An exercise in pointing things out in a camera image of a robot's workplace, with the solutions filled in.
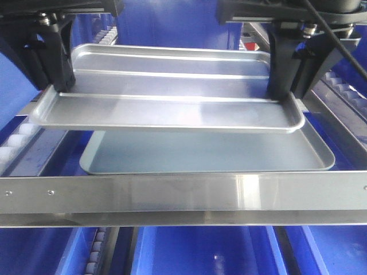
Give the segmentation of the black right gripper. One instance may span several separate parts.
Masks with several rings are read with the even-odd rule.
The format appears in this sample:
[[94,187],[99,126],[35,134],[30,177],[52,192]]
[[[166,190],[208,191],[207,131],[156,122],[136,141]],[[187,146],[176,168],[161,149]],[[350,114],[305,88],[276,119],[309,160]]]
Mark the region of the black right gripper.
[[[301,99],[343,59],[330,38],[351,35],[366,22],[366,1],[218,1],[216,18],[227,22],[276,23],[269,28],[270,75],[267,93],[283,100],[293,93]],[[286,25],[300,24],[299,29]]]

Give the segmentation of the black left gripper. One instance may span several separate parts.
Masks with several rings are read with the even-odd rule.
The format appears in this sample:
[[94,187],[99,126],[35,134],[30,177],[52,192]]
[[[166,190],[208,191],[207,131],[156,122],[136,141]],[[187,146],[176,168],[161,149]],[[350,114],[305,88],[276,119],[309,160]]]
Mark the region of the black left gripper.
[[[67,92],[75,84],[71,61],[75,16],[66,14],[107,13],[116,17],[123,9],[124,2],[115,0],[1,1],[1,53],[36,89],[43,90],[50,82],[56,91]],[[38,14],[36,34],[32,19],[17,18]]]

